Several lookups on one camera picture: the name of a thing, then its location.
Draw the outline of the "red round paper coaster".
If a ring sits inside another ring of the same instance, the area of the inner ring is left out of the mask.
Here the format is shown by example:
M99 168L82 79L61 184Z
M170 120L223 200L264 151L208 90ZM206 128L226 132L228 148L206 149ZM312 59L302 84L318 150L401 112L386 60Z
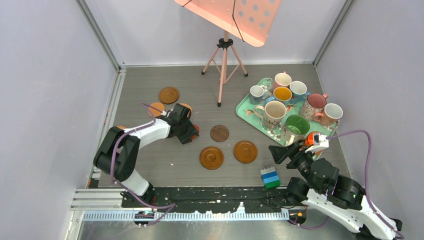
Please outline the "red round paper coaster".
M194 128L196 129L196 131L199 133L199 131L200 131L200 128L199 128L199 126L198 125L196 125L196 124L194 124ZM194 134L190 139L191 140L194 140L195 138L197 138L198 137L198 135L196 135L196 134Z

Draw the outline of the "woven rattan coaster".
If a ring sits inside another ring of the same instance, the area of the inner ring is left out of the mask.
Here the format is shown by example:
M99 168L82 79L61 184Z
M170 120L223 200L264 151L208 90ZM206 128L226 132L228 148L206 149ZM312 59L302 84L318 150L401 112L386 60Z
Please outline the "woven rattan coaster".
M179 103L179 104L182 105L182 106L184 106L184 107L186 107L186 108L188 108L190 110L190 115L191 115L191 113L193 112L193 109L192 109L192 107L189 104L187 104L187 103Z
M115 127L119 128L119 129L121 129L121 130L127 129L127 127L125 127L125 126L123 126L123 125L117 125L117 126L115 126Z

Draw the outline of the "light plain wooden coaster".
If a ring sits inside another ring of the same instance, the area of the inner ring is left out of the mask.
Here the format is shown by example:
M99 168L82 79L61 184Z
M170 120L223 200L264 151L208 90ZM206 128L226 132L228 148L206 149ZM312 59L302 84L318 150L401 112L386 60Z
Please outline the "light plain wooden coaster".
M158 117L162 115L166 111L166 107L162 102L153 102L150 104L149 112L148 114L151 117Z

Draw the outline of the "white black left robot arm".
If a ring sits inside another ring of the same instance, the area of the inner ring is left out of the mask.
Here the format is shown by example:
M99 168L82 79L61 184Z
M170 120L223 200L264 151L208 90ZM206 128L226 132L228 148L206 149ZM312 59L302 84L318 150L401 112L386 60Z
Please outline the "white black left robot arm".
M192 142L199 131L191 122L190 108L177 103L170 111L153 116L152 121L132 127L111 127L93 159L93 165L125 188L141 207L150 207L153 185L135 169L139 150L162 139L176 137L181 144Z

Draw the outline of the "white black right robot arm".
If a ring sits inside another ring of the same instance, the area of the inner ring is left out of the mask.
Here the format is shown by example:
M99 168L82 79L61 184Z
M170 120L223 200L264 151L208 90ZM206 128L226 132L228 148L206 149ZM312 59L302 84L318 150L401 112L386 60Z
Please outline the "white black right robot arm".
M306 205L343 225L360 240L394 240L403 223L389 218L367 199L357 181L340 174L325 158L313 159L313 153L299 142L289 146L268 147L276 164L289 159L287 169L296 169L302 178L292 177L285 190L291 205Z

